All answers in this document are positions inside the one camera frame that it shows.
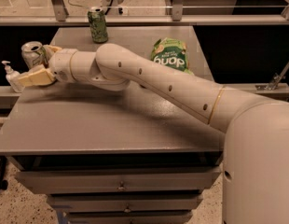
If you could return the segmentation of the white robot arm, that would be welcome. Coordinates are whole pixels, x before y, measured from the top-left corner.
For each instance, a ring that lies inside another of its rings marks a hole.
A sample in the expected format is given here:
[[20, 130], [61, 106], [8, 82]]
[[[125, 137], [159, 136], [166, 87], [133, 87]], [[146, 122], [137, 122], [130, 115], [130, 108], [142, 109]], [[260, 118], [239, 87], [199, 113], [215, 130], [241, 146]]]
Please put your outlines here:
[[62, 49], [47, 71], [61, 84], [111, 92], [138, 83], [224, 133], [224, 222], [289, 224], [289, 103], [189, 75], [116, 44], [94, 52]]

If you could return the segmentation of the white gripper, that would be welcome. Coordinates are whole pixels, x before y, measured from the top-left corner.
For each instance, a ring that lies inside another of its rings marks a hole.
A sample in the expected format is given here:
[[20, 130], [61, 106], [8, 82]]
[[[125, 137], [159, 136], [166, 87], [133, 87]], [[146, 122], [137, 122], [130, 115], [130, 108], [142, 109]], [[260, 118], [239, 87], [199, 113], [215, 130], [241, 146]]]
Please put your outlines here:
[[20, 84], [24, 87], [47, 86], [53, 84], [56, 78], [60, 82], [75, 82], [70, 64], [76, 49], [62, 49], [51, 45], [44, 45], [43, 48], [49, 61], [49, 68], [40, 64], [20, 74], [17, 77]]

